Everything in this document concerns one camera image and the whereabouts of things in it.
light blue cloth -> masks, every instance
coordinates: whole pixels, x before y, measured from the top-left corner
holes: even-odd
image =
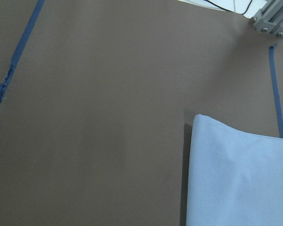
[[[283,226],[283,139],[193,123],[187,226]]]

blue towel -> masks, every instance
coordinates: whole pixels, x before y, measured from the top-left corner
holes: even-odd
[[[283,226],[283,139],[196,115],[187,226]]]

wire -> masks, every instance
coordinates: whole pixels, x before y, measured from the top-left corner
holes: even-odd
[[[208,2],[208,3],[210,3],[210,4],[212,4],[213,6],[216,6],[216,7],[219,8],[219,9],[222,9],[222,10],[227,11],[227,12],[232,12],[232,13],[234,13],[233,11],[228,10],[228,9],[226,9],[226,8],[223,8],[223,7],[217,5],[217,4],[215,4],[215,3],[213,3],[213,2],[211,2],[211,1],[209,1],[209,0],[204,0],[204,1],[206,1],[206,2]],[[244,15],[244,14],[247,13],[247,11],[249,10],[250,5],[251,5],[252,2],[253,2],[253,0],[250,0],[249,5],[247,6],[245,12],[244,12],[244,13],[240,13],[241,15]]]

blue tape strip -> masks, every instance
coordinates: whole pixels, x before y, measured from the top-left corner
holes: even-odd
[[[275,110],[277,114],[279,134],[280,134],[280,138],[283,138],[283,117],[282,117],[282,110],[281,110],[280,95],[279,95],[279,90],[278,90],[277,76],[275,72],[275,57],[274,57],[274,51],[277,45],[278,44],[274,44],[273,46],[269,47],[269,66],[270,66],[270,73],[272,76],[272,84],[273,84],[274,99],[275,99]]]
[[[6,92],[6,89],[11,81],[11,78],[13,77],[13,74],[14,74],[14,71],[18,65],[18,62],[20,60],[20,57],[23,53],[23,50],[25,48],[25,45],[27,43],[27,40],[33,30],[33,27],[38,19],[38,16],[39,16],[39,13],[42,9],[42,6],[44,4],[44,1],[45,0],[38,0],[34,10],[33,10],[33,13],[26,25],[26,28],[20,38],[20,41],[16,47],[16,50],[10,60],[10,65],[9,65],[9,69],[8,71],[6,72],[6,76],[3,80],[3,82],[0,84],[0,104],[3,100],[3,97],[5,95],[5,92]]]

fabric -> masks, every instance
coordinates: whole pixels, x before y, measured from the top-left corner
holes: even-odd
[[[187,226],[283,226],[283,139],[196,115]]]

